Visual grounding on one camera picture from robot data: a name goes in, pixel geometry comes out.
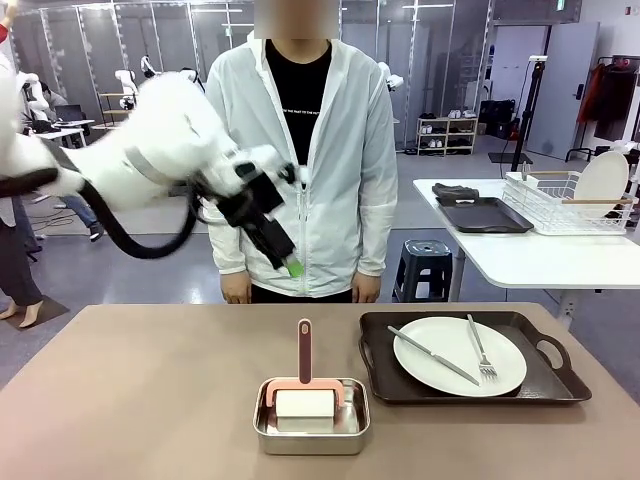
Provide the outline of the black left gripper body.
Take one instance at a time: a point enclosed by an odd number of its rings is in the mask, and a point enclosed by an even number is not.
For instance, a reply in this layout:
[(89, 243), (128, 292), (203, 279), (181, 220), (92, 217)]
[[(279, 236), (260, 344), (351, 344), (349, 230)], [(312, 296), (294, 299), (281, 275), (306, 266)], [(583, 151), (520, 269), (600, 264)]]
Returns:
[(219, 212), (231, 227), (241, 228), (274, 269), (288, 268), (295, 246), (283, 227), (269, 215), (284, 203), (267, 174), (259, 174), (231, 197), (219, 200)]

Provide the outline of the person's right hand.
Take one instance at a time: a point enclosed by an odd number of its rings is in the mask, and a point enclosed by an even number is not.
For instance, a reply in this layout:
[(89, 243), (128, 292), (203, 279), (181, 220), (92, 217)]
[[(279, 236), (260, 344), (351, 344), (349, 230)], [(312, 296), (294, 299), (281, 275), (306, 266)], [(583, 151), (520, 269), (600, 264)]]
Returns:
[(246, 271), (220, 276), (220, 288), (228, 304), (251, 303), (251, 279)]

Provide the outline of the person's left hand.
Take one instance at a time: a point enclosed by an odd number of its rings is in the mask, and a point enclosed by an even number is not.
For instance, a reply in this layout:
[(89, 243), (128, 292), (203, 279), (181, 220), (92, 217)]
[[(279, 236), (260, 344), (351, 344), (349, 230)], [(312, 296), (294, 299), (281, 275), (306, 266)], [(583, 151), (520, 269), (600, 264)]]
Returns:
[(352, 302), (375, 303), (381, 291), (381, 278), (356, 272), (352, 279)]

